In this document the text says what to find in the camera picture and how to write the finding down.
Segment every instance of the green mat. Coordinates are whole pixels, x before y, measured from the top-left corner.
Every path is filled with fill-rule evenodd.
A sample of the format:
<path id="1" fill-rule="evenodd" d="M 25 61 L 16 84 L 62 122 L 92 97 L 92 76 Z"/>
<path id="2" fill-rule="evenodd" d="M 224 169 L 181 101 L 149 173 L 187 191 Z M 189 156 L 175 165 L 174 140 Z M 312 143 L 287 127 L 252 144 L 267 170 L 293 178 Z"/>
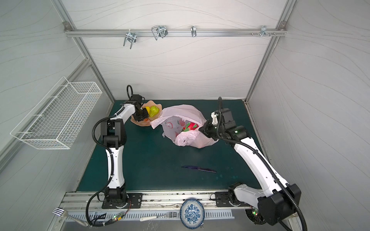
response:
<path id="1" fill-rule="evenodd" d="M 116 101 L 110 115 L 120 108 Z M 155 100 L 163 108 L 190 104 L 203 113 L 206 119 L 218 108 L 217 100 Z M 256 134 L 242 100 L 224 100 L 236 124 L 243 125 L 256 141 Z M 167 137 L 162 137 L 162 126 L 139 127 L 130 120 L 125 123 L 127 143 L 123 150 L 123 175 L 127 190 L 200 190 L 226 189 L 236 182 L 260 188 L 256 177 L 241 156 L 224 141 L 202 149 L 179 147 Z M 211 168 L 210 173 L 181 166 L 194 165 Z M 77 191 L 97 191 L 107 182 L 108 166 L 105 149 L 96 146 Z"/>

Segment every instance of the white wire basket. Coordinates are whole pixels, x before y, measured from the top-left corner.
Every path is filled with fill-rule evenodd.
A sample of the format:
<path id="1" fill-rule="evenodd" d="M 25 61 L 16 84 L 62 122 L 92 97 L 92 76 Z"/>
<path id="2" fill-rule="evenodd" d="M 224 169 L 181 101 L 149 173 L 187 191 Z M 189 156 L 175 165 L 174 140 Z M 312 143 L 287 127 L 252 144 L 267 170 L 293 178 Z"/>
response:
<path id="1" fill-rule="evenodd" d="M 102 92 L 95 82 L 69 82 L 65 77 L 61 81 L 66 84 L 55 85 L 54 90 L 60 87 L 57 94 L 51 99 L 46 95 L 10 132 L 12 136 L 36 149 L 70 149 Z"/>

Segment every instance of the gray wall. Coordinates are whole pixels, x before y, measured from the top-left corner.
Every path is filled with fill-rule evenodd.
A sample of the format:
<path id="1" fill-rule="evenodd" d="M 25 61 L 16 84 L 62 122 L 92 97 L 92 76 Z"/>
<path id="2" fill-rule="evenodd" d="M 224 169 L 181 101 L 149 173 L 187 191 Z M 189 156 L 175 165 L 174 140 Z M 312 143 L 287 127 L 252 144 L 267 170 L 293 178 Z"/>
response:
<path id="1" fill-rule="evenodd" d="M 370 2 L 299 0 L 249 102 L 309 230 L 369 230 Z"/>
<path id="2" fill-rule="evenodd" d="M 50 0 L 1 1 L 0 150 L 17 123 L 83 59 L 75 42 L 64 35 Z M 89 67 L 78 81 L 97 79 Z M 1 230 L 48 228 L 53 208 L 75 188 L 94 148 L 91 128 L 109 106 L 103 93 L 70 150 L 22 147 L 0 174 Z"/>

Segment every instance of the black cable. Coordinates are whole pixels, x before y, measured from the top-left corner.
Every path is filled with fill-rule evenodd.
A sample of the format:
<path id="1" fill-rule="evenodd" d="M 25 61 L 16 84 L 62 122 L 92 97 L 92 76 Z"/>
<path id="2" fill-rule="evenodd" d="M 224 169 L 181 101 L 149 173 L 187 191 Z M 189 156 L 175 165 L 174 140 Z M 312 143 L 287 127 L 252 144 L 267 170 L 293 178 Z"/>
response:
<path id="1" fill-rule="evenodd" d="M 217 133 L 217 136 L 220 138 L 220 139 L 223 139 L 224 141 L 226 142 L 229 142 L 229 143 L 234 143 L 234 144 L 239 144 L 239 145 L 243 145 L 244 147 L 247 147 L 249 148 L 253 154 L 256 154 L 260 160 L 263 162 L 263 164 L 266 166 L 266 168 L 268 169 L 268 171 L 270 172 L 271 176 L 274 178 L 275 182 L 280 186 L 280 188 L 283 190 L 284 194 L 288 197 L 289 201 L 292 203 L 293 207 L 295 208 L 298 216 L 299 216 L 299 219 L 301 220 L 301 224 L 302 224 L 302 231 L 307 231 L 307 224 L 306 224 L 306 220 L 303 216 L 303 213 L 302 211 L 300 210 L 297 202 L 294 200 L 294 198 L 292 197 L 292 195 L 288 192 L 288 190 L 284 187 L 284 185 L 281 183 L 281 181 L 279 180 L 279 178 L 276 176 L 275 172 L 271 169 L 270 165 L 267 163 L 266 159 L 262 157 L 262 155 L 258 152 L 258 150 L 252 148 L 251 146 L 249 146 L 248 144 L 245 144 L 245 143 L 242 143 L 240 141 L 236 141 L 236 140 L 230 140 L 230 139 L 227 139 L 227 138 L 223 138 L 220 134 L 219 134 L 219 127 L 220 127 L 220 124 L 221 124 L 221 118 L 222 118 L 222 113 L 221 113 L 221 109 L 222 109 L 222 98 L 219 97 L 218 98 L 218 112 L 219 112 L 219 115 L 218 115 L 218 123 L 217 123 L 217 130 L 216 130 L 216 133 Z"/>
<path id="2" fill-rule="evenodd" d="M 100 198 L 99 198 L 99 194 L 98 195 L 96 195 L 96 197 L 98 198 L 98 201 L 100 201 L 100 202 L 103 202 L 104 200 L 100 200 Z"/>
<path id="3" fill-rule="evenodd" d="M 110 175 L 110 178 L 109 178 L 109 180 L 107 181 L 107 183 L 105 184 L 105 186 L 101 189 L 101 190 L 99 190 L 99 191 L 97 191 L 94 195 L 92 195 L 91 197 L 90 197 L 90 199 L 87 201 L 87 204 L 86 204 L 86 211 L 85 211 L 85 214 L 86 214 L 86 220 L 87 220 L 87 223 L 89 224 L 89 225 L 91 225 L 91 226 L 95 226 L 95 227 L 100 227 L 100 226 L 104 226 L 104 225 L 108 225 L 108 224 L 112 224 L 112 223 L 114 223 L 114 222 L 112 222 L 111 220 L 109 220 L 109 221 L 107 221 L 104 225 L 103 224 L 98 224 L 98 225 L 96 225 L 96 224 L 93 224 L 92 222 L 91 222 L 91 220 L 90 220 L 90 217 L 89 217 L 89 205 L 90 205 L 90 203 L 91 203 L 91 201 L 92 201 L 92 199 L 94 198 L 94 197 L 96 197 L 100 192 L 102 192 L 103 190 L 105 190 L 105 188 L 109 185 L 109 183 L 111 182 L 111 180 L 112 180 L 112 178 L 113 178 L 113 172 L 114 172 L 114 161 L 113 161 L 113 153 L 112 153 L 112 151 L 107 147 L 107 146 L 105 146 L 104 144 L 102 144 L 102 143 L 99 143 L 99 141 L 96 139 L 96 137 L 95 137 L 95 129 L 97 128 L 97 126 L 102 122 L 102 121 L 104 121 L 104 120 L 107 120 L 107 119 L 111 119 L 111 118 L 113 118 L 113 117 L 116 117 L 117 116 L 117 114 L 119 114 L 120 112 L 122 112 L 122 110 L 120 110 L 119 112 L 117 112 L 116 114 L 114 114 L 114 115 L 112 115 L 112 116 L 108 116 L 108 117 L 105 117 L 105 118 L 103 118 L 103 119 L 100 119 L 98 122 L 96 122 L 96 124 L 93 126 L 93 128 L 92 128 L 92 132 L 91 132 L 91 135 L 92 135 L 92 139 L 94 140 L 94 142 L 97 144 L 97 145 L 99 145 L 99 146 L 101 146 L 101 147 L 103 147 L 103 148 L 105 148 L 106 150 L 108 150 L 108 152 L 109 152 L 109 154 L 110 154 L 110 156 L 111 156 L 111 175 Z"/>
<path id="4" fill-rule="evenodd" d="M 211 200 L 211 201 L 216 201 L 217 200 L 217 196 L 216 195 L 219 195 L 219 196 L 221 196 L 221 197 L 229 197 L 228 195 L 222 195 L 222 194 L 219 194 L 219 193 L 212 193 L 210 196 L 209 196 L 209 199 Z"/>
<path id="5" fill-rule="evenodd" d="M 284 229 L 286 229 L 287 231 L 293 231 L 293 230 L 291 230 L 283 221 L 279 221 L 279 223 L 280 223 L 280 225 L 282 226 L 282 227 L 284 227 Z"/>
<path id="6" fill-rule="evenodd" d="M 114 114 L 114 115 L 112 115 L 112 116 L 108 116 L 108 117 L 105 117 L 105 118 L 100 119 L 100 120 L 99 120 L 98 122 L 96 122 L 96 124 L 93 126 L 93 128 L 92 128 L 92 132 L 91 132 L 92 139 L 94 140 L 94 142 L 95 142 L 97 145 L 99 145 L 99 146 L 101 146 L 101 147 L 105 148 L 106 150 L 108 150 L 108 152 L 109 152 L 110 154 L 112 154 L 112 151 L 111 151 L 107 146 L 105 146 L 104 144 L 99 143 L 99 141 L 96 139 L 96 137 L 95 137 L 95 129 L 97 128 L 97 126 L 98 126 L 101 122 L 103 122 L 104 120 L 107 120 L 107 119 L 111 119 L 111 118 L 113 118 L 113 117 L 116 117 L 116 116 L 117 116 L 117 114 L 118 114 L 118 113 L 116 113 L 116 114 Z"/>
<path id="7" fill-rule="evenodd" d="M 129 95 L 129 93 L 128 93 L 128 87 L 130 87 L 130 88 L 131 88 L 131 96 L 130 96 L 130 95 Z M 132 95 L 134 94 L 134 92 L 132 91 L 132 87 L 131 87 L 131 85 L 127 85 L 127 87 L 126 87 L 126 91 L 127 91 L 127 97 L 128 97 L 128 100 L 131 100 Z"/>
<path id="8" fill-rule="evenodd" d="M 100 215 L 100 216 L 98 216 L 97 218 L 94 218 L 94 219 L 92 219 L 91 220 L 91 222 L 94 222 L 92 225 L 95 225 L 95 223 L 96 223 L 96 221 L 98 220 L 98 219 L 104 219 L 105 216 L 106 215 L 106 213 L 104 213 L 104 214 L 102 214 L 102 215 Z"/>
<path id="9" fill-rule="evenodd" d="M 112 178 L 113 178 L 113 170 L 114 170 L 114 169 L 113 169 L 113 168 L 114 168 L 113 155 L 112 155 L 112 154 L 110 154 L 110 156 L 111 156 L 111 176 L 110 176 L 109 180 L 107 181 L 107 183 L 104 185 L 104 187 L 103 187 L 101 190 L 97 191 L 94 195 L 92 195 L 92 196 L 90 197 L 90 199 L 87 201 L 87 204 L 86 204 L 86 211 L 85 211 L 85 213 L 86 213 L 86 220 L 87 220 L 87 223 L 88 223 L 89 225 L 91 225 L 91 226 L 95 226 L 95 227 L 101 227 L 101 226 L 109 225 L 109 224 L 112 224 L 112 223 L 113 223 L 113 222 L 111 222 L 111 221 L 108 221 L 108 222 L 106 222 L 104 225 L 103 225 L 103 224 L 98 224 L 98 225 L 96 225 L 96 224 L 93 224 L 93 223 L 91 222 L 90 217 L 89 217 L 89 205 L 90 205 L 90 203 L 91 203 L 91 200 L 92 200 L 94 197 L 96 197 L 96 195 L 98 195 L 100 192 L 102 192 L 103 190 L 105 190 L 105 188 L 106 188 L 106 187 L 108 187 L 109 183 L 111 182 L 111 180 L 112 180 Z"/>

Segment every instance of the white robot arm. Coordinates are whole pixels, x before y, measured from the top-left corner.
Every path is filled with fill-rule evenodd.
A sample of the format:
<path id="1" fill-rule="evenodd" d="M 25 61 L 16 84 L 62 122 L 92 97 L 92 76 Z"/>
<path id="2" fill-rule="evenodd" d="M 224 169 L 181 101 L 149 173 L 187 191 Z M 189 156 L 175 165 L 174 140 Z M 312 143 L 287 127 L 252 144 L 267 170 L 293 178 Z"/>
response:
<path id="1" fill-rule="evenodd" d="M 229 186 L 228 197 L 233 205 L 241 202 L 258 209 L 259 214 L 270 225 L 274 225 L 297 212 L 303 230 L 307 229 L 298 207 L 301 191 L 296 184 L 290 185 L 265 159 L 251 135 L 243 126 L 236 126 L 231 111 L 222 107 L 219 97 L 218 111 L 199 128 L 205 136 L 214 140 L 222 139 L 233 146 L 256 176 L 261 189 L 251 188 L 241 182 Z"/>
<path id="2" fill-rule="evenodd" d="M 133 104 L 124 104 L 120 108 L 121 113 L 117 114 L 116 117 L 111 118 L 111 121 L 116 119 L 122 119 L 123 123 L 125 124 L 126 121 L 135 113 L 135 106 Z M 123 177 L 123 170 L 122 170 L 122 153 L 123 153 L 123 145 L 120 146 L 118 149 L 115 147 L 110 147 L 109 149 L 113 152 L 113 178 L 111 182 L 108 184 L 108 188 L 121 188 L 124 183 L 125 179 Z M 108 179 L 110 178 L 111 174 L 111 157 L 108 150 L 106 150 L 107 157 L 108 157 Z"/>
<path id="3" fill-rule="evenodd" d="M 130 100 L 121 105 L 122 107 L 114 116 L 100 120 L 103 144 L 99 145 L 107 149 L 108 180 L 110 180 L 104 192 L 103 205 L 108 204 L 107 208 L 122 208 L 127 202 L 122 170 L 122 153 L 126 143 L 124 123 L 131 115 L 136 121 L 142 121 L 149 117 L 147 110 L 141 109 L 141 99 L 140 95 L 131 93 Z M 301 195 L 299 187 L 296 184 L 290 185 L 277 173 L 259 151 L 248 131 L 243 126 L 236 126 L 231 111 L 222 108 L 221 100 L 219 98 L 219 110 L 211 114 L 212 119 L 199 128 L 199 131 L 209 138 L 223 139 L 232 145 L 252 170 L 261 186 L 261 189 L 251 188 L 243 183 L 230 186 L 228 195 L 230 203 L 237 205 L 244 202 L 251 205 L 259 210 L 259 214 L 270 225 L 277 222 L 282 223 L 284 218 L 297 212 L 303 230 L 307 230 L 303 215 L 298 207 Z"/>

